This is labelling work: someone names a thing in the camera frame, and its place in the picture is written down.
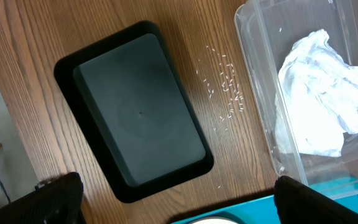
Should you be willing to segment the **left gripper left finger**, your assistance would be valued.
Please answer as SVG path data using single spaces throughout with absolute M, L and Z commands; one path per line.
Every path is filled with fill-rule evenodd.
M 0 208 L 0 223 L 84 223 L 83 183 L 67 173 Z

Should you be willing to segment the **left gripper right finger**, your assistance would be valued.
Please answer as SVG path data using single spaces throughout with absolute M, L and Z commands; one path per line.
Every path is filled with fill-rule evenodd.
M 284 224 L 358 224 L 358 213 L 289 176 L 276 180 L 273 200 Z

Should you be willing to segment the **white napkin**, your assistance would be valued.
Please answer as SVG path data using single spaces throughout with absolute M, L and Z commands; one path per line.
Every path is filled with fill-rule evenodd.
M 293 44 L 279 70 L 290 115 L 310 115 L 320 126 L 358 133 L 358 66 L 348 65 L 320 29 Z
M 287 112 L 299 153 L 341 156 L 344 130 L 315 98 L 302 95 L 287 104 Z

